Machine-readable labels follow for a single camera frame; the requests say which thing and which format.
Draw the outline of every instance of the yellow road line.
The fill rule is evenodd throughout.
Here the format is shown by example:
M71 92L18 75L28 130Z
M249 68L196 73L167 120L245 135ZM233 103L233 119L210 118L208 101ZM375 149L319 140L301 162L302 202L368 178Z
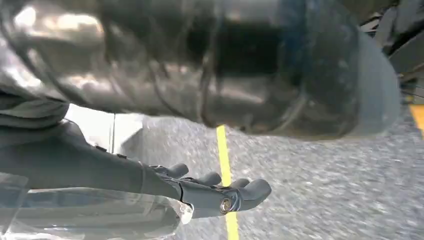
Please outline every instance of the yellow road line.
M424 137L424 105L411 105L409 108L415 119L416 126L421 129L422 136Z
M230 159L228 157L227 137L224 126L216 128L216 139L218 142L219 163L221 166L222 185L231 184ZM226 230L228 240L239 240L239 224L237 223L237 214L230 212L225 216Z

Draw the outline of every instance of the clear plastic bag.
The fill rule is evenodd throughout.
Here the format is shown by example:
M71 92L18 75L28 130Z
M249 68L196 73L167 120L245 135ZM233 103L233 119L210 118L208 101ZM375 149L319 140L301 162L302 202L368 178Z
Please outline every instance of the clear plastic bag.
M4 186L0 182L0 191ZM104 189L21 187L22 196L1 206L9 218L2 223L2 240L158 239L173 235L193 214L190 206L167 197Z

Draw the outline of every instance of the road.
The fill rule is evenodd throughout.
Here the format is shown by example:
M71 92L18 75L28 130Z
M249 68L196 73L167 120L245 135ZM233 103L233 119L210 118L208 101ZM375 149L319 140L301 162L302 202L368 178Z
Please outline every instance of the road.
M228 128L217 137L215 129L190 121L139 115L115 132L143 123L127 134L121 152L144 163L185 163L191 177L222 171L233 180L269 181L273 192L256 209L193 220L169 239L424 240L424 141L417 128L424 128L424 106L412 110L417 122L406 107L385 135L337 142L253 137ZM108 128L114 118L102 119ZM227 146L221 154L219 141ZM226 157L229 167L223 167Z

